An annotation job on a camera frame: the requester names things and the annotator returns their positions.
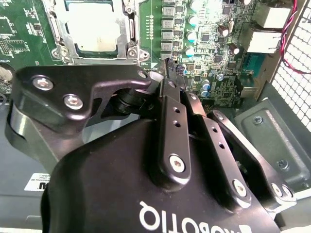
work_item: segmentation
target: black metal bracket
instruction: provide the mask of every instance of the black metal bracket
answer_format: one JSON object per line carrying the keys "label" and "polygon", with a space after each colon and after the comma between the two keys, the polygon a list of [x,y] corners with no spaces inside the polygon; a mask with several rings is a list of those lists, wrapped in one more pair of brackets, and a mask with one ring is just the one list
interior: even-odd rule
{"label": "black metal bracket", "polygon": [[207,116],[220,126],[235,160],[246,169],[249,187],[266,210],[279,213],[296,205],[294,191],[232,122],[217,110],[209,112]]}
{"label": "black metal bracket", "polygon": [[[136,113],[151,120],[150,125],[156,121],[152,134],[156,132],[157,151],[150,176],[165,191],[180,190],[190,181],[189,130],[194,130],[207,147],[201,156],[213,165],[204,172],[214,196],[226,209],[237,213],[250,208],[256,201],[252,193],[269,212],[295,205],[293,191],[233,124],[218,111],[207,116],[199,98],[186,91],[172,60],[164,65],[166,77],[160,83],[137,66],[24,68],[13,82],[6,136],[14,147],[52,172],[60,159],[83,145],[86,125]],[[38,77],[53,87],[37,88],[34,80]],[[79,97],[81,108],[65,104],[70,94]]]}

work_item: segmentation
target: robotiq logo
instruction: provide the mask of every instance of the robotiq logo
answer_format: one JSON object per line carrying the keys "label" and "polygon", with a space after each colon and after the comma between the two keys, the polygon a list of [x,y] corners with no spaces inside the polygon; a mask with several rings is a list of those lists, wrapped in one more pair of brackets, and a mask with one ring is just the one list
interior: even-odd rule
{"label": "robotiq logo", "polygon": [[[148,206],[146,203],[143,201],[140,202],[140,205],[142,206],[142,209],[140,210],[139,213],[139,219],[140,223],[143,225],[144,228],[146,228],[149,231],[155,231],[160,227],[160,222],[162,222],[162,232],[163,233],[179,233],[177,231],[177,218],[176,214],[172,214],[172,220],[173,220],[173,228],[171,230],[167,231],[167,226],[166,226],[166,211],[162,210],[161,211],[161,217],[157,210],[152,207]],[[154,215],[155,217],[155,222],[153,224],[149,224],[145,220],[145,214],[147,212],[150,212],[151,214]],[[193,219],[186,217],[181,221],[181,230],[182,233],[188,233],[186,226],[191,225],[192,228],[194,229],[195,233],[235,233],[234,231],[230,231],[226,228],[222,229],[219,226],[209,226],[206,222],[200,222],[200,224],[197,224]],[[250,226],[247,225],[239,225],[240,231],[241,232],[236,232],[236,233],[252,233],[252,230]]]}

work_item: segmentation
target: sticker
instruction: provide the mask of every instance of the sticker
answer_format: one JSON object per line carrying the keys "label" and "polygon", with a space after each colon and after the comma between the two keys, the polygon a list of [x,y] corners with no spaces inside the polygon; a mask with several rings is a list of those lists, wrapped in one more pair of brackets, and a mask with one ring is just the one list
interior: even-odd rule
{"label": "sticker", "polygon": [[50,181],[50,175],[47,173],[34,173],[28,181],[25,191],[38,191],[43,192],[48,182]]}

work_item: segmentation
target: motherboard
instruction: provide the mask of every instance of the motherboard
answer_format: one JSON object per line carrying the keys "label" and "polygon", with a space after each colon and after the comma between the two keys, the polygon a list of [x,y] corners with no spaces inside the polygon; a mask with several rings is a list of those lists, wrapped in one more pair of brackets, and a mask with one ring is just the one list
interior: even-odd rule
{"label": "motherboard", "polygon": [[137,64],[157,71],[171,58],[207,110],[251,97],[280,38],[282,26],[271,29],[269,11],[282,8],[279,21],[289,13],[258,0],[0,0],[0,6],[0,93],[10,94],[15,70],[25,66]]}

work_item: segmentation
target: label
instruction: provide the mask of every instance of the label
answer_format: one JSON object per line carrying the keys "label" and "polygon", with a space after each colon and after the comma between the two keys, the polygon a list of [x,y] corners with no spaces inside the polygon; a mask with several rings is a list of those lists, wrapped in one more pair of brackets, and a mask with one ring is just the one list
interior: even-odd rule
{"label": "label", "polygon": [[43,192],[48,182],[50,181],[50,175],[47,173],[34,173],[28,181],[25,191],[37,191]]}
{"label": "label", "polygon": [[[172,221],[173,221],[173,228],[167,229],[167,216],[166,211],[161,211],[161,216],[159,212],[152,206],[147,205],[143,201],[140,202],[140,205],[142,206],[142,209],[139,213],[139,220],[142,226],[149,230],[149,231],[155,231],[160,227],[160,224],[162,223],[162,232],[163,233],[188,233],[186,226],[189,225],[194,229],[195,233],[235,233],[234,231],[228,230],[226,228],[221,228],[216,225],[210,225],[206,222],[200,222],[197,223],[192,218],[186,217],[180,222],[177,220],[176,214],[172,214]],[[145,214],[147,212],[150,212],[154,215],[154,222],[153,223],[147,223],[145,220]],[[252,230],[250,226],[248,225],[239,225],[239,232],[236,233],[252,233]]]}

